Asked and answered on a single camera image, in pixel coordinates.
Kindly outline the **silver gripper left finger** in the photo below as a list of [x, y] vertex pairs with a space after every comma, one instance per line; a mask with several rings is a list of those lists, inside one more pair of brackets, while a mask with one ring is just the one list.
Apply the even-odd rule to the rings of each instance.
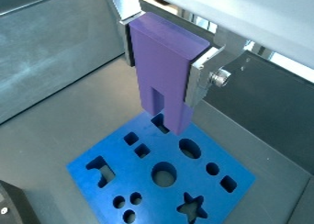
[[110, 0], [112, 9], [116, 13], [117, 27], [123, 38], [125, 59], [129, 66], [135, 65], [133, 51], [131, 44], [129, 22], [143, 14], [139, 0]]

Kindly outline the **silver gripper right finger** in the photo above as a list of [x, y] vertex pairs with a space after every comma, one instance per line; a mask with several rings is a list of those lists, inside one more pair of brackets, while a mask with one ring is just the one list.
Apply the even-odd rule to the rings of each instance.
[[217, 29], [213, 43], [219, 49], [208, 50], [189, 66], [185, 91], [185, 104], [189, 107], [199, 104], [212, 85], [223, 87], [227, 84], [231, 73], [223, 67], [244, 52], [247, 39], [227, 29]]

